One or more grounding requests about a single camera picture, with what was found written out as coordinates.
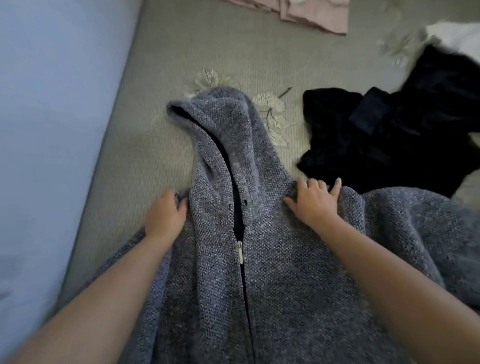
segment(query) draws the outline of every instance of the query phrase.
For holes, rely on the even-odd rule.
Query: gray hoodie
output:
[[[249,98],[171,102],[199,161],[187,222],[127,344],[127,363],[411,363],[332,251],[282,201],[295,183]],[[344,187],[339,215],[474,309],[480,219],[440,195]],[[136,233],[97,276],[145,236]]]

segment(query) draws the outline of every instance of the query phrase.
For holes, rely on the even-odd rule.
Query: white wall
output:
[[[55,305],[141,1],[0,1],[0,362]]]

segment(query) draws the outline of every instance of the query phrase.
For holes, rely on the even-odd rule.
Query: person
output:
[[[297,200],[285,203],[333,250],[418,364],[480,363],[480,317],[339,217],[340,189],[340,180],[329,192],[323,181],[299,178]],[[173,191],[157,198],[145,239],[46,323],[12,363],[116,363],[186,213],[187,201],[177,208]]]

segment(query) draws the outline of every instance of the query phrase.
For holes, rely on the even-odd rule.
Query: pink fabric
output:
[[[317,25],[334,33],[348,31],[349,0],[227,0],[251,8],[267,8],[280,13],[280,19]]]

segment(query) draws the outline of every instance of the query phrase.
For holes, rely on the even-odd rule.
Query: white zipper pull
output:
[[[243,264],[243,251],[241,249],[241,241],[240,240],[237,241],[237,246],[238,246],[238,249],[239,249],[240,264]]]

